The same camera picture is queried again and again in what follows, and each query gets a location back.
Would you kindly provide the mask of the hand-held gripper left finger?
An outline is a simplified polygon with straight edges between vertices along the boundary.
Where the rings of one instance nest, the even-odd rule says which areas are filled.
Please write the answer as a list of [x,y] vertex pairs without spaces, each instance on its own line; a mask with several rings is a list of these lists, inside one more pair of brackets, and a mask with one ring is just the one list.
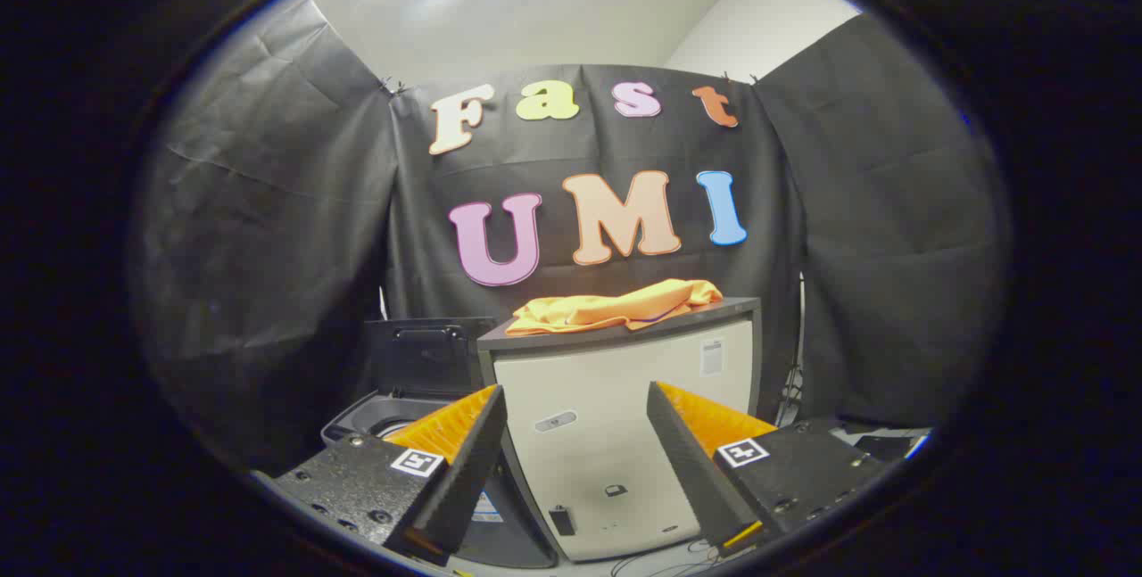
[[354,556],[447,564],[501,454],[507,406],[494,383],[386,436],[348,433],[254,484],[301,528]]

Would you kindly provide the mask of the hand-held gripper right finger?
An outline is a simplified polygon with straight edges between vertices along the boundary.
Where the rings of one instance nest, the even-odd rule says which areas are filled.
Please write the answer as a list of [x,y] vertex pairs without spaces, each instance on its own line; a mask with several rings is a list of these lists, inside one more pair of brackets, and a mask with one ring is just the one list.
[[646,417],[719,556],[815,528],[893,467],[831,420],[777,427],[670,383],[649,383]]

